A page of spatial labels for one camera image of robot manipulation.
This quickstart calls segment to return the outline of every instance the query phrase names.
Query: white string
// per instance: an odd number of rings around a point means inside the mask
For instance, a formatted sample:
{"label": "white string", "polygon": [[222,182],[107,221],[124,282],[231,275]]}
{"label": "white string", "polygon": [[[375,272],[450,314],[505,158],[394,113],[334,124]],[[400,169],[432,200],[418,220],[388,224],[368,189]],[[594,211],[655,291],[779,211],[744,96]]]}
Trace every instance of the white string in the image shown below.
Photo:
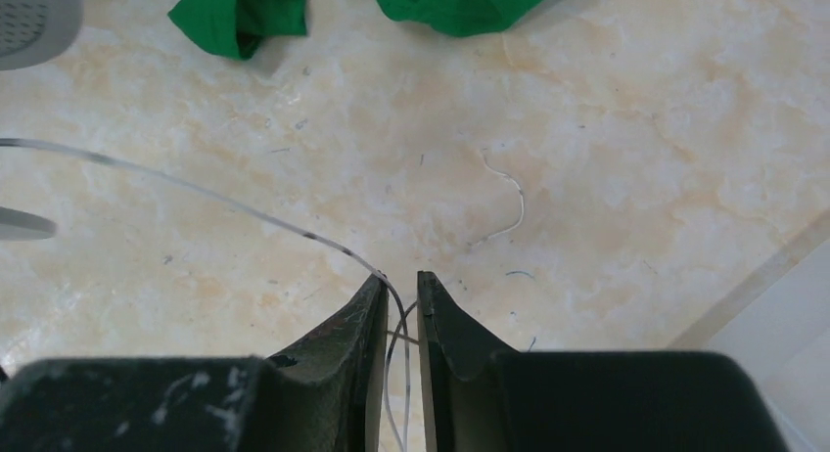
{"label": "white string", "polygon": [[498,176],[500,176],[502,178],[505,178],[507,180],[510,180],[510,182],[513,183],[514,186],[516,186],[516,189],[519,190],[519,204],[521,205],[521,213],[519,214],[519,220],[517,220],[516,223],[514,223],[513,225],[511,225],[510,227],[508,227],[506,229],[502,229],[502,230],[499,230],[498,232],[495,232],[495,233],[492,233],[490,235],[484,236],[482,239],[478,240],[474,244],[471,244],[470,245],[471,249],[483,244],[484,242],[486,242],[490,239],[494,239],[494,238],[498,237],[499,235],[504,235],[508,232],[511,232],[511,231],[515,230],[520,225],[522,225],[522,222],[525,220],[525,191],[522,189],[522,185],[520,185],[519,182],[516,181],[516,179],[513,178],[512,176],[510,176],[509,174],[507,174],[503,171],[496,170],[495,168],[490,166],[489,162],[487,162],[487,155],[484,153],[485,151],[486,151],[486,149],[482,149],[482,158],[484,159],[484,166],[486,166],[488,170],[492,171],[493,173],[497,174]]}
{"label": "white string", "polygon": [[[98,163],[101,165],[112,166],[115,168],[121,168],[128,171],[133,171],[149,176],[153,176],[155,178],[160,179],[161,181],[166,181],[167,183],[179,186],[181,188],[185,188],[196,193],[202,194],[207,196],[213,200],[216,200],[220,203],[225,203],[234,207],[245,214],[248,214],[256,219],[262,220],[264,222],[268,222],[272,225],[277,227],[283,228],[297,234],[301,237],[305,237],[310,240],[317,241],[323,244],[326,247],[331,249],[336,249],[337,251],[344,253],[345,255],[349,256],[351,259],[357,261],[361,266],[366,268],[370,273],[380,279],[384,285],[389,289],[389,292],[392,294],[392,298],[394,298],[395,303],[397,304],[398,314],[400,316],[400,322],[398,322],[398,331],[400,325],[403,327],[403,335],[409,338],[409,328],[406,324],[406,312],[403,309],[403,301],[400,299],[400,295],[398,295],[395,288],[392,286],[389,278],[382,273],[380,270],[369,264],[362,256],[358,255],[354,251],[344,247],[343,245],[322,237],[320,235],[316,235],[312,232],[309,232],[301,227],[298,227],[290,222],[286,222],[277,217],[270,216],[264,212],[254,209],[246,204],[240,203],[236,200],[231,198],[227,198],[222,196],[214,191],[208,190],[203,188],[199,185],[190,183],[188,181],[182,180],[180,178],[176,178],[174,176],[167,175],[166,173],[158,170],[154,170],[152,168],[147,168],[146,166],[142,166],[136,163],[132,163],[126,160],[121,160],[118,158],[111,158],[102,154],[97,154],[93,152],[84,151],[82,149],[78,149],[75,147],[64,146],[60,144],[54,144],[51,142],[40,141],[37,139],[11,139],[11,138],[0,138],[0,147],[16,147],[22,149],[34,149],[38,151],[47,151],[53,152],[57,154],[62,154],[65,156],[80,158],[82,160],[91,161],[93,163]],[[388,359],[391,359],[392,349],[394,348],[394,340],[395,337],[392,338],[390,343],[390,356]],[[411,374],[409,372],[409,344],[405,342],[403,344],[403,359],[404,359],[404,375],[406,378],[406,392],[404,397],[404,419],[403,419],[403,438],[401,438],[400,434],[397,431],[397,427],[394,424],[394,418],[392,417],[392,407],[390,405],[390,394],[389,394],[389,364],[387,363],[385,368],[385,377],[384,377],[384,400],[387,407],[387,413],[389,415],[390,424],[392,425],[392,432],[394,433],[395,441],[397,442],[398,447],[402,452],[406,452],[407,446],[407,437],[409,433],[409,403],[410,403],[410,391],[411,391]]]}

